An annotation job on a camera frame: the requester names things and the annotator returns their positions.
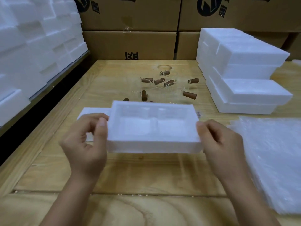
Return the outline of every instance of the foam tray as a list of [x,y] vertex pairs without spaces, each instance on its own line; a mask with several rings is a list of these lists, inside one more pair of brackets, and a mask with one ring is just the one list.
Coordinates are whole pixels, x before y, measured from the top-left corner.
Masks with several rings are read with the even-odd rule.
[[198,153],[202,150],[193,105],[113,101],[109,152]]

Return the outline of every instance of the fingernail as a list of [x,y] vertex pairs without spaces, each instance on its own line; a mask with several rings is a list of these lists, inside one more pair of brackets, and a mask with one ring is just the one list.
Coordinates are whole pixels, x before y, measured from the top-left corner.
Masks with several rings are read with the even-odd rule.
[[203,125],[204,123],[203,122],[201,122],[201,121],[198,121],[197,122],[197,126],[201,126],[201,125]]
[[106,119],[103,118],[103,117],[101,117],[101,118],[99,119],[99,121],[98,121],[98,125],[99,125],[99,126],[105,126],[106,123],[107,123],[107,121],[106,121]]

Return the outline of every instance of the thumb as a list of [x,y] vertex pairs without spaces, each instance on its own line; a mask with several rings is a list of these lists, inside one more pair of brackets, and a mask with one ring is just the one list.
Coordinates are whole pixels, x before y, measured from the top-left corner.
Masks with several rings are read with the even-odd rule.
[[204,123],[200,121],[197,122],[197,131],[205,151],[210,151],[212,148],[216,147],[217,143]]
[[107,137],[108,137],[107,121],[105,118],[101,117],[96,124],[94,137],[93,137],[94,148],[96,148],[97,151],[100,152],[107,151]]

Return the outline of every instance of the stacked styrofoam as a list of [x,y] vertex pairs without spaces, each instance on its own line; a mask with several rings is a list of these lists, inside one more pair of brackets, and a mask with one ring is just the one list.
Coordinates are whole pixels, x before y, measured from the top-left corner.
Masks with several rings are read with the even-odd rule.
[[0,126],[88,50],[80,24],[74,0],[0,0]]
[[204,28],[197,61],[222,113],[271,114],[292,94],[270,76],[289,53],[237,29]]

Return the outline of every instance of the right hand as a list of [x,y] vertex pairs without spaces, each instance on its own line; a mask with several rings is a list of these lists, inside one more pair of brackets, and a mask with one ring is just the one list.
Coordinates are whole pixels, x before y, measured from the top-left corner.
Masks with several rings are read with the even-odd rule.
[[250,179],[241,135],[214,120],[198,121],[197,131],[209,165],[221,183]]

